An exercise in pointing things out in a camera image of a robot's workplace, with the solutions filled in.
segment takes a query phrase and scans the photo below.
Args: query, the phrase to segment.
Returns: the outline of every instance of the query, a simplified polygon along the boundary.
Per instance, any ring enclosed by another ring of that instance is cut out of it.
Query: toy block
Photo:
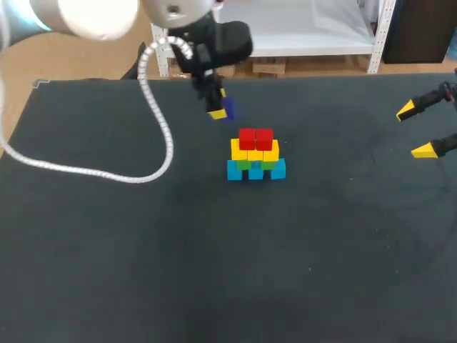
[[[263,170],[260,168],[260,161],[252,162],[252,167],[248,170],[250,180],[262,180]]]
[[[276,162],[276,166],[273,170],[271,170],[271,179],[272,180],[279,180],[286,178],[286,161],[284,159],[279,159]]]
[[[236,168],[238,170],[249,170],[251,168],[251,161],[236,161]]]
[[[273,146],[271,151],[264,151],[263,152],[263,160],[264,162],[276,162],[279,160],[279,143],[277,139],[273,140]]]
[[[273,149],[273,130],[256,130],[256,148],[261,151],[271,151]]]
[[[254,150],[256,148],[256,130],[240,129],[240,150]]]
[[[230,140],[231,159],[233,159],[234,161],[241,161],[241,160],[248,159],[248,152],[240,150],[239,141],[240,140],[238,138],[233,138]]]
[[[227,117],[223,118],[224,121],[233,121],[235,120],[235,104],[231,96],[226,96],[222,98],[222,106],[226,110]]]
[[[243,179],[243,172],[236,168],[236,161],[227,161],[227,179],[229,181],[241,181]]]
[[[261,169],[262,170],[273,170],[276,167],[277,162],[261,162]]]
[[[263,151],[248,150],[248,161],[262,161]]]

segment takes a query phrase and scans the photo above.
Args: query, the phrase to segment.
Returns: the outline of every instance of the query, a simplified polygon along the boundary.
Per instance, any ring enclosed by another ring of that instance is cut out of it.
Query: blue block
[[[236,168],[236,161],[227,161],[227,180],[241,181],[243,179],[243,172]]]
[[[251,168],[248,171],[250,180],[262,180],[263,179],[263,170],[261,168],[260,161],[253,161]]]
[[[233,102],[233,98],[230,96],[222,98],[222,106],[224,106],[224,109],[226,110],[226,113],[227,113],[227,117],[222,120],[224,120],[224,121],[235,120],[235,103]]]
[[[252,169],[261,169],[261,162],[260,161],[252,161],[251,168]]]
[[[276,162],[276,166],[273,170],[271,170],[271,179],[272,180],[279,180],[286,178],[286,161],[284,159],[279,159]]]

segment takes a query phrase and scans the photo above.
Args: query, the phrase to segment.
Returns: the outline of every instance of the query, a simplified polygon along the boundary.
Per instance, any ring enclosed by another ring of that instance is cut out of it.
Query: yellow block
[[[279,143],[277,139],[273,140],[273,149],[271,151],[263,152],[264,162],[276,162],[279,161]]]
[[[213,119],[224,119],[227,117],[227,112],[225,109],[218,109],[217,111],[211,111],[208,112],[208,114],[213,118]]]
[[[233,138],[230,140],[231,145],[231,159],[234,161],[243,161],[248,159],[248,152],[240,150],[240,140]]]
[[[431,143],[420,146],[411,152],[415,159],[437,159],[438,155],[435,153],[435,149]]]
[[[248,150],[248,161],[262,161],[263,151]]]
[[[401,121],[400,115],[402,115],[403,113],[405,113],[405,112],[407,112],[407,111],[410,111],[410,110],[414,109],[414,107],[415,107],[415,106],[414,106],[413,100],[410,100],[409,103],[407,103],[407,104],[404,106],[404,108],[402,108],[402,109],[400,110],[400,112],[397,113],[397,119],[398,119],[399,121]]]

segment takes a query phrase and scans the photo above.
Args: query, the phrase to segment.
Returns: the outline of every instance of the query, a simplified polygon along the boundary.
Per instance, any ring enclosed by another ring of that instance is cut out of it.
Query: red block
[[[257,150],[271,151],[273,149],[273,130],[257,129],[256,130]]]
[[[240,129],[240,150],[256,149],[256,130]]]

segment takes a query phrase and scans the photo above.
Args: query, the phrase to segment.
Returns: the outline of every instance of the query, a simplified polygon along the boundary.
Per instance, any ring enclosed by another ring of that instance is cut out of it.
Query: wooden floor
[[[151,29],[143,12],[135,27],[122,39],[100,43],[59,34],[36,36],[11,47],[0,61],[6,85],[4,124],[9,136],[37,79],[119,79],[136,59],[141,42],[149,43]],[[368,56],[324,56],[293,58],[284,77],[320,75],[364,75]],[[457,62],[442,64],[384,65],[380,74],[445,73]],[[149,77],[158,78],[157,65],[149,64]],[[237,66],[236,78],[253,77],[249,62]]]

